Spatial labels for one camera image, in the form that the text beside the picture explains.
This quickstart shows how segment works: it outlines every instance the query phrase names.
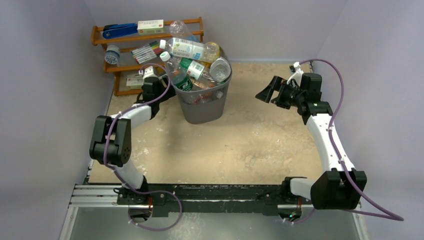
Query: small bottle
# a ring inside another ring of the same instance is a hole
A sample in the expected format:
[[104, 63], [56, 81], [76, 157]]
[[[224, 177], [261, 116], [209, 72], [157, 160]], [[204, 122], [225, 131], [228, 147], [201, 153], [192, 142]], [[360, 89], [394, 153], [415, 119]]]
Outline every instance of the small bottle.
[[159, 48], [168, 51], [176, 57], [199, 60], [207, 63], [213, 63], [220, 51], [215, 45], [203, 44], [173, 37], [166, 40], [160, 40]]
[[181, 20], [173, 21], [169, 25], [169, 32], [175, 38], [185, 39], [185, 40], [189, 40], [189, 41], [193, 41], [197, 43], [199, 42], [199, 40], [189, 30], [187, 25]]
[[168, 78], [179, 90], [185, 92], [195, 91], [195, 89], [193, 89], [193, 83], [187, 76], [186, 71], [181, 68], [180, 63], [175, 58], [171, 57], [169, 52], [164, 51], [159, 57], [165, 64]]
[[230, 64], [225, 58], [220, 56], [210, 65], [209, 73], [214, 80], [223, 83], [231, 74]]
[[179, 64], [183, 69], [185, 69], [187, 75], [193, 78], [193, 84], [197, 86], [203, 86], [203, 89], [213, 88], [220, 84], [219, 82], [215, 81], [209, 74], [209, 68], [203, 66], [193, 59], [182, 57]]

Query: gray wall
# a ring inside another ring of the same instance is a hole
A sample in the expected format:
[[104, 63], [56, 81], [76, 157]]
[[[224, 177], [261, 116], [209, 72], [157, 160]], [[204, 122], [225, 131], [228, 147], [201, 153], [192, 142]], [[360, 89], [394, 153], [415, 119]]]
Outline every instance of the gray wall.
[[[405, 218], [366, 217], [373, 240], [424, 235], [423, 12], [421, 0], [350, 0], [318, 54], [343, 75], [337, 131], [368, 176], [365, 193]], [[337, 76], [323, 64], [315, 70], [325, 81], [324, 98], [336, 106]], [[369, 204], [365, 210], [376, 211]]]
[[347, 0], [85, 0], [99, 26], [202, 17], [234, 61], [316, 57]]
[[83, 0], [0, 2], [1, 239], [59, 237], [111, 81]]

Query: gray mesh trash can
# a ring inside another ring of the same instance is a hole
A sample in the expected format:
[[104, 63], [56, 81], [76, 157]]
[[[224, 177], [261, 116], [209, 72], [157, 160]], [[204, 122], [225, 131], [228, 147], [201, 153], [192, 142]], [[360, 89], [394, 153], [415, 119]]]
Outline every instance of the gray mesh trash can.
[[233, 69], [224, 84], [199, 91], [181, 91], [174, 87], [187, 122], [202, 124], [219, 119], [224, 112]]

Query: bottle cap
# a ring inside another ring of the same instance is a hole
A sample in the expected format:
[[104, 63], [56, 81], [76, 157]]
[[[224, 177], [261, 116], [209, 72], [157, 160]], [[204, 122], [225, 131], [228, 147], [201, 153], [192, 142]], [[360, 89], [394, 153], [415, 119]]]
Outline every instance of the bottle cap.
[[160, 41], [159, 41], [159, 48], [160, 49], [165, 49], [165, 47], [167, 46], [167, 41], [166, 40], [163, 40], [163, 39], [161, 39]]
[[159, 55], [160, 59], [162, 59], [162, 61], [166, 62], [171, 58], [171, 55], [169, 52], [164, 51]]

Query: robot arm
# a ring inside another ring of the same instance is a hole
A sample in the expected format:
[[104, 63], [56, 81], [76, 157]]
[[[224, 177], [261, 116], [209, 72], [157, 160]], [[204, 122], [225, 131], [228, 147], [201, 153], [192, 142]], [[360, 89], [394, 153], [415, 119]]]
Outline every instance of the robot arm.
[[[133, 105], [133, 107], [137, 106], [137, 108], [123, 114], [113, 127], [112, 134], [114, 135], [114, 139], [111, 139], [109, 142], [106, 158], [107, 164], [112, 166], [128, 185], [141, 191], [146, 190], [142, 186], [147, 185], [147, 181], [130, 160], [131, 130], [154, 118], [159, 111], [159, 103], [175, 95], [174, 89], [170, 88], [167, 94], [159, 101], [140, 106], [140, 104], [157, 98], [165, 91], [162, 80], [165, 85], [168, 84], [168, 79], [158, 77], [153, 67], [148, 67], [144, 71], [143, 80], [143, 91], [138, 95], [137, 101]], [[106, 146], [106, 136], [108, 135], [112, 121], [117, 115], [98, 116], [94, 124], [89, 154], [92, 159], [97, 160], [102, 165], [104, 164], [103, 155]]]
[[[329, 127], [350, 176], [362, 191], [367, 177], [363, 171], [355, 170], [355, 166], [342, 147], [335, 126], [328, 125], [333, 112], [328, 102], [321, 101], [321, 76], [316, 73], [303, 73], [299, 63], [295, 63], [291, 69], [294, 73], [289, 80], [274, 76], [271, 83], [255, 96], [259, 100], [271, 102], [284, 109], [290, 109], [291, 106], [297, 107], [297, 113], [302, 116], [303, 123], [315, 140], [323, 174], [315, 182], [303, 177], [286, 177], [288, 191], [293, 195], [311, 200], [316, 209], [354, 209], [361, 196], [349, 183], [339, 163], [329, 139]], [[274, 91], [279, 92], [278, 96], [271, 99]]]

